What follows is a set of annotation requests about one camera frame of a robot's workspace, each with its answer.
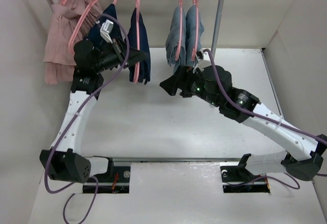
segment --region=cable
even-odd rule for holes
[[[289,175],[289,174],[285,174],[285,175],[287,175],[288,177],[290,177],[296,183],[297,187],[291,186],[291,185],[289,185],[289,184],[287,184],[287,183],[285,183],[285,182],[283,182],[283,181],[281,181],[281,180],[279,180],[279,179],[277,179],[275,177],[270,177],[270,176],[258,177],[258,178],[253,179],[252,181],[244,182],[244,183],[241,183],[241,184],[230,184],[230,183],[228,183],[228,185],[229,186],[233,186],[233,187],[241,187],[241,186],[248,185],[250,183],[256,182],[258,180],[261,180],[261,179],[272,179],[272,180],[275,180],[275,181],[281,183],[284,186],[287,186],[287,187],[292,188],[292,189],[295,189],[295,190],[299,190],[300,189],[299,182],[294,177],[292,177],[291,175]]]
[[[87,190],[87,189],[91,189],[91,188],[93,189],[94,186],[83,186],[83,190]],[[99,189],[101,189],[101,188],[112,190],[112,187],[111,186],[99,186]]]
[[[327,177],[327,174],[317,174],[316,176],[318,176],[318,177]]]
[[[118,175],[118,173],[116,173],[116,174],[114,175],[114,182],[113,182],[113,184],[111,185],[111,187],[112,187],[112,193],[114,193],[114,189],[116,188],[116,184],[117,184],[118,178],[119,178],[119,175]]]
[[[124,35],[127,36],[127,32],[126,30],[124,29],[124,27],[115,19],[113,18],[112,16],[109,16],[107,14],[101,14],[100,16],[105,16],[105,17],[108,17],[111,21],[113,21],[114,23],[116,23],[120,28],[121,30],[123,31]],[[69,128],[72,126],[72,124],[74,123],[74,121],[76,120],[76,118],[78,117],[78,114],[82,111],[82,109],[84,108],[84,106],[87,104],[87,102],[92,98],[94,97],[96,94],[98,94],[104,87],[106,87],[108,84],[110,84],[115,78],[117,78],[117,76],[121,73],[121,71],[124,69],[127,61],[128,61],[128,57],[129,57],[129,40],[128,38],[126,38],[126,45],[127,45],[127,50],[126,50],[126,56],[125,56],[125,60],[123,61],[121,67],[118,69],[118,71],[107,81],[105,82],[101,87],[99,87],[95,92],[93,92],[83,103],[82,105],[80,106],[80,108],[77,110],[76,114],[73,116],[73,118],[71,119],[71,121],[68,123],[67,127],[63,130],[62,134],[60,135],[60,137],[58,138],[56,144],[53,146],[53,148],[51,149],[50,151],[50,154],[49,154],[49,157],[48,157],[48,160],[45,164],[45,171],[44,171],[44,186],[47,190],[48,193],[51,193],[51,194],[55,194],[55,193],[58,193],[58,192],[61,192],[63,191],[64,189],[70,187],[72,184],[74,184],[73,182],[72,183],[69,183],[67,184],[66,186],[64,186],[63,188],[60,188],[58,190],[55,190],[55,191],[52,191],[49,187],[49,180],[48,180],[48,175],[49,175],[49,171],[50,171],[50,163],[51,163],[51,160],[53,158],[53,155],[59,145],[59,143],[61,142],[61,140],[63,139],[63,137],[65,136],[65,134],[67,133],[67,131],[69,130]],[[95,195],[94,195],[94,199],[97,195],[97,192],[98,192],[98,179],[96,179],[96,182],[97,182],[97,186],[96,186],[96,192],[95,192]],[[84,222],[92,208],[92,205],[94,203],[94,199],[93,201],[91,202],[90,204],[90,207],[84,217],[84,219],[82,220],[82,222]]]
[[[96,183],[97,183],[97,185],[96,185],[96,191],[95,191],[95,193],[94,193],[94,196],[93,196],[93,199],[92,199],[92,201],[91,201],[90,207],[88,207],[88,210],[87,210],[87,212],[86,212],[86,215],[84,216],[84,218],[83,218],[83,219],[82,219],[78,224],[82,224],[82,223],[86,220],[87,216],[89,215],[89,213],[90,213],[90,211],[91,211],[91,208],[92,208],[92,206],[93,206],[93,203],[94,203],[94,201],[96,200],[96,196],[97,196],[97,193],[98,193],[98,189],[99,189],[99,181],[98,181],[98,178],[96,178],[95,176],[92,176],[92,177],[90,177],[90,178],[94,179],[94,180],[96,181]],[[67,218],[66,218],[66,207],[67,207],[69,201],[72,199],[72,197],[73,197],[74,195],[75,195],[75,193],[73,193],[73,194],[72,194],[72,195],[67,199],[67,202],[66,202],[65,206],[63,207],[62,217],[63,217],[63,220],[65,221],[66,224],[69,224],[69,222],[67,221]]]
[[[311,138],[317,140],[318,142],[321,142],[321,143],[324,144],[325,146],[327,146],[327,141],[324,141],[324,140],[322,140],[321,138],[319,138],[319,137],[317,137],[317,136],[314,136],[314,135],[312,135],[312,134],[310,134],[310,133],[308,133],[308,132],[305,132],[305,131],[302,131],[302,130],[296,129],[296,128],[294,128],[294,127],[288,126],[288,125],[286,125],[286,124],[284,124],[284,123],[279,123],[279,121],[277,121],[277,120],[271,119],[271,118],[269,118],[269,117],[262,116],[262,115],[257,114],[257,113],[253,113],[253,112],[251,112],[251,111],[249,111],[249,110],[246,110],[246,109],[244,109],[244,108],[241,108],[241,107],[237,106],[237,105],[236,105],[236,104],[235,104],[235,103],[234,103],[234,102],[229,98],[229,96],[227,95],[227,93],[226,93],[226,91],[225,91],[223,85],[221,84],[221,81],[220,81],[220,79],[219,79],[219,75],[218,75],[218,72],[217,72],[217,69],[216,69],[216,66],[215,66],[215,61],[214,61],[214,58],[213,58],[213,56],[212,56],[212,54],[211,54],[211,51],[210,51],[209,49],[205,49],[204,52],[207,52],[207,53],[209,54],[209,58],[210,58],[210,61],[211,61],[211,65],[212,65],[212,68],[213,68],[213,70],[214,70],[215,78],[216,78],[216,81],[217,81],[217,84],[218,84],[218,86],[219,86],[219,89],[220,89],[221,93],[223,94],[223,96],[226,98],[226,100],[227,100],[227,101],[228,101],[228,102],[229,102],[229,103],[230,103],[234,108],[236,108],[237,110],[241,111],[242,113],[248,114],[248,115],[250,115],[250,116],[255,116],[255,117],[258,117],[258,118],[264,119],[264,120],[269,121],[269,122],[272,122],[272,123],[274,123],[274,124],[276,124],[276,125],[279,125],[279,124],[280,124],[280,126],[286,128],[286,129],[288,129],[288,130],[290,130],[290,131],[294,131],[294,132],[297,132],[297,133],[299,133],[299,134],[302,134],[302,135],[305,135],[305,136],[311,137]]]

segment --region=white floor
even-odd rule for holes
[[[154,48],[151,56],[152,80],[146,86],[131,84],[125,71],[102,91],[85,130],[83,155],[240,158],[245,153],[280,151],[270,139],[225,118],[197,97],[167,95],[159,87],[172,75],[166,51]],[[260,50],[218,49],[216,63],[231,72],[235,87],[278,112]]]
[[[218,163],[142,163],[132,165],[129,194],[98,194],[88,224],[323,224],[314,187],[301,182],[291,190],[269,181],[271,194],[223,193]],[[294,185],[283,174],[273,174]],[[57,189],[61,183],[52,184]],[[30,224],[64,223],[63,206],[75,185],[50,195],[41,184]],[[92,194],[77,194],[67,206],[71,224],[84,217]]]
[[[124,72],[100,95],[87,124],[85,156],[157,158],[230,158],[265,154],[281,148],[256,131],[228,120],[199,98],[169,97],[158,84],[168,78],[164,49],[151,49],[152,81],[132,85]],[[216,63],[277,113],[277,105],[259,50],[218,49]],[[85,223],[325,223],[311,182],[295,191],[270,181],[271,194],[224,194],[218,163],[133,164],[129,194],[99,194]],[[273,174],[288,183],[283,174]],[[61,182],[51,182],[53,189]],[[63,223],[62,209],[75,184],[50,195],[41,181],[30,223]],[[92,199],[77,194],[67,207],[78,223]]]

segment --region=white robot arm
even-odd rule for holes
[[[91,110],[99,99],[100,92],[94,96],[92,94],[104,83],[101,72],[125,63],[127,45],[121,37],[110,38],[112,26],[113,22],[106,20],[101,27],[101,36],[108,43],[104,50],[97,49],[90,40],[82,40],[74,46],[76,68],[68,109],[50,150],[42,150],[40,154],[40,161],[44,168],[46,168],[47,161],[50,160],[48,175],[52,180],[85,183],[89,177],[94,175],[105,173],[109,177],[113,176],[112,158],[92,157],[86,159],[81,156],[83,133]],[[130,47],[124,68],[133,66],[145,60],[146,57],[146,53]],[[72,123],[72,118],[75,116],[77,118]],[[66,128],[68,131],[63,136],[62,133]],[[53,148],[61,137],[62,140],[49,159]]]
[[[161,88],[169,95],[176,95],[177,89],[181,90],[182,97],[195,95],[219,108],[220,113],[225,117],[259,131],[285,149],[282,152],[267,155],[246,154],[242,157],[236,171],[246,170],[253,176],[282,172],[303,181],[312,180],[321,168],[322,154],[326,146],[311,137],[302,136],[280,126],[282,123],[296,129],[282,117],[271,112],[250,92],[233,87],[231,74],[222,67],[216,66],[221,85],[236,106],[279,121],[279,124],[276,125],[239,111],[222,94],[208,54],[200,53],[199,56],[202,56],[202,61],[195,68],[179,67],[173,76],[161,82]],[[318,137],[324,141],[327,139],[324,135]]]

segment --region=red wire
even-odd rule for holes
[[[113,182],[113,184],[112,184],[112,193],[114,192],[114,189],[115,189],[115,187],[116,187],[116,184],[117,184],[117,181],[118,181],[118,178],[119,178],[119,175],[118,175],[118,173],[116,173],[115,175],[114,175],[114,182]]]

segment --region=dark blue garment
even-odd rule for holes
[[[111,4],[110,6],[108,6],[107,9],[105,9],[103,13],[108,14],[108,15],[114,17],[115,19],[117,19],[116,7],[114,4]],[[100,26],[102,26],[102,24],[107,19],[108,19],[107,17],[101,16],[99,18]],[[119,28],[119,26],[116,23],[113,24],[113,28],[110,33],[110,37],[112,39],[117,38],[117,37],[122,38],[121,29]],[[88,34],[84,37],[84,40],[86,40],[86,39],[91,40],[92,43],[95,45],[95,47],[101,51],[103,51],[108,46],[108,43],[100,35],[100,28],[97,23],[90,29]]]
[[[140,62],[138,82],[143,83],[143,81],[145,81],[144,84],[146,85],[150,81],[151,57],[150,57],[150,48],[149,48],[147,30],[145,28],[141,14],[139,14],[138,24],[139,24],[139,49],[140,49],[140,51],[147,53],[146,60]],[[128,37],[130,46],[137,49],[136,8],[132,14],[131,28],[129,29],[127,37]],[[133,82],[135,66],[129,67],[129,71],[130,71],[129,72],[129,81]]]

